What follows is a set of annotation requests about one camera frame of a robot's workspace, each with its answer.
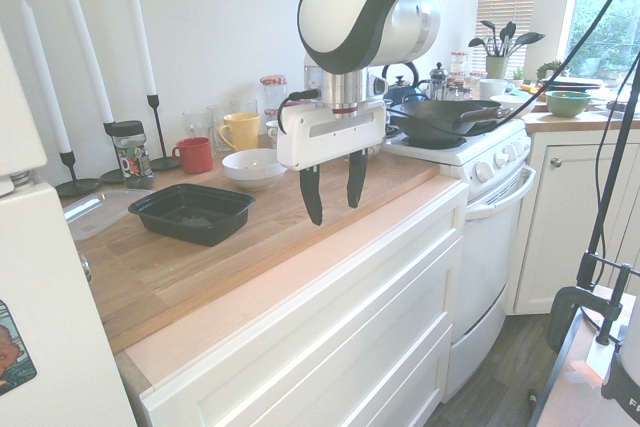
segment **painting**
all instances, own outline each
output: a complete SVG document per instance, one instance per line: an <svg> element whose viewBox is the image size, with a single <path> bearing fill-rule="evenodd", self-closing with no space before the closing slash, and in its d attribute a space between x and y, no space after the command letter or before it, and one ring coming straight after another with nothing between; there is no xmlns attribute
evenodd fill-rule
<svg viewBox="0 0 640 427"><path fill-rule="evenodd" d="M18 327L0 300L0 396L30 381L36 373Z"/></svg>

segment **oven door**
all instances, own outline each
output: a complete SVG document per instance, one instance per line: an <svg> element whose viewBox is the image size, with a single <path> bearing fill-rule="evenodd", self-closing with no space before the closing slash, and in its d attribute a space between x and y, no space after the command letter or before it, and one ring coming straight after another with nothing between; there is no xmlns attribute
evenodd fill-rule
<svg viewBox="0 0 640 427"><path fill-rule="evenodd" d="M453 340L478 323L507 283L520 201L536 172L528 166L467 207Z"/></svg>

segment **white stove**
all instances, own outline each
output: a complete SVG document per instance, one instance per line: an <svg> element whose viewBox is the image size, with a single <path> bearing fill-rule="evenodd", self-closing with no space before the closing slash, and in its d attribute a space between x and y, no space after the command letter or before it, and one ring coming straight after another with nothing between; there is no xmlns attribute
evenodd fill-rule
<svg viewBox="0 0 640 427"><path fill-rule="evenodd" d="M440 164L441 174L469 183L471 200L522 169L530 149L531 139L521 120L507 122L487 134L466 137L464 144L450 149L410 147L402 133L382 145L384 152Z"/></svg>
<svg viewBox="0 0 640 427"><path fill-rule="evenodd" d="M524 122L467 137L451 149L422 149L400 134L382 150L440 164L440 173L469 184L463 248L453 307L453 341L444 401L473 375L498 337L506 317L505 288L518 226L520 200L535 171L525 165L531 150Z"/></svg>

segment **yellow mug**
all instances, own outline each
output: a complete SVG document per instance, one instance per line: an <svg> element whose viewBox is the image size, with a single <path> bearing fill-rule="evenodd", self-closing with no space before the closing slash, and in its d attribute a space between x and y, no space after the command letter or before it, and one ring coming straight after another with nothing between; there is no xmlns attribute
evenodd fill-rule
<svg viewBox="0 0 640 427"><path fill-rule="evenodd" d="M239 112L223 117L224 125L218 127L218 136L236 152L258 148L260 134L260 114L253 112ZM229 130L231 141L222 132Z"/></svg>

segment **black frying pan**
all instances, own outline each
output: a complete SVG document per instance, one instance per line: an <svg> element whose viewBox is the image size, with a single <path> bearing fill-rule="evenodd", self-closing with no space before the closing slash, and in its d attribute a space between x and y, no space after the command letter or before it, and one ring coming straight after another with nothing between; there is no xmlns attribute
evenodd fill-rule
<svg viewBox="0 0 640 427"><path fill-rule="evenodd" d="M496 120L509 113L490 100L407 102L390 112L391 123L412 141L428 144L451 142L467 134L477 122Z"/></svg>

